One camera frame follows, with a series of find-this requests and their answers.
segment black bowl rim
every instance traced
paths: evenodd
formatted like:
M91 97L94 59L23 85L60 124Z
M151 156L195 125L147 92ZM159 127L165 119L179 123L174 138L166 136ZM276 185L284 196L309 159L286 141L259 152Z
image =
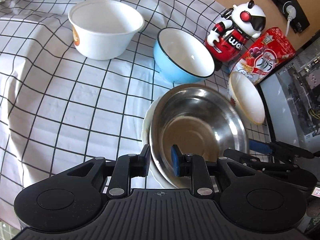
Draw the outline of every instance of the black bowl rim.
M176 30L183 31L183 32L185 32L185 31L184 31L184 30L181 30L181 29L178 29L178 28L166 27L166 28L163 28L162 30L160 30L160 31L158 32L158 35L157 35L157 42L158 42L158 44L159 44L159 47L160 47L161 51L162 51L177 67L179 67L181 70L187 72L188 74L190 74L190 75L192 75L192 76L195 76L195 77L198 77L198 78L208 78L208 77L210 77L210 76L213 75L214 70L215 70L214 61L213 61L213 71L212 71L212 73L211 73L209 76L198 76L198 75L193 74L193 73L189 72L188 70L180 67L179 64L177 64L172 58L170 58L170 56L165 52L164 48L161 46L161 42L160 42L160 39L159 39L160 33L161 33L163 30L165 30L165 29L176 29Z

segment bowl label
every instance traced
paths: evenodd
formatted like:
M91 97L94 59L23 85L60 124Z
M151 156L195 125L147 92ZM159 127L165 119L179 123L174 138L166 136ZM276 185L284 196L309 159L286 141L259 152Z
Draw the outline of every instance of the bowl label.
M236 101L231 97L230 98L230 104L235 107L236 106Z
M74 26L72 26L72 32L73 32L73 41L75 46L79 46L80 44L80 39L79 39L79 35L76 31L76 29L74 28Z

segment white ceramic bowl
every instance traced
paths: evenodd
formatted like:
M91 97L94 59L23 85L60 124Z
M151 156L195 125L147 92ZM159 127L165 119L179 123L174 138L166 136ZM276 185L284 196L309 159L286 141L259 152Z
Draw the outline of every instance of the white ceramic bowl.
M228 82L228 99L239 114L255 124L262 124L265 111L262 99L251 81L240 72L231 72Z
M144 25L142 15L112 0L86 0L69 12L76 49L84 56L107 60L121 55Z

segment ribbed black plate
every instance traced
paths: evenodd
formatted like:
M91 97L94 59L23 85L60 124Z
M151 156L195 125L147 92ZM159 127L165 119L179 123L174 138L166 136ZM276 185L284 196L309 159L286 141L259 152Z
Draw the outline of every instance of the ribbed black plate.
M260 234L229 222L212 200L193 197L187 189L135 189L124 199L108 202L101 215L72 232L45 234L29 228L15 240L299 240L307 238L291 229Z

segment crosshair marking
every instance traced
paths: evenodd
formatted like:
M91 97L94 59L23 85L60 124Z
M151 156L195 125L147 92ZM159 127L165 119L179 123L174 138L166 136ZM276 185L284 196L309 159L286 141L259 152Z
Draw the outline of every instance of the crosshair marking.
M159 191L159 192L157 193L157 195L160 196L160 197L164 196L165 194L166 194L166 193L164 193L163 191Z

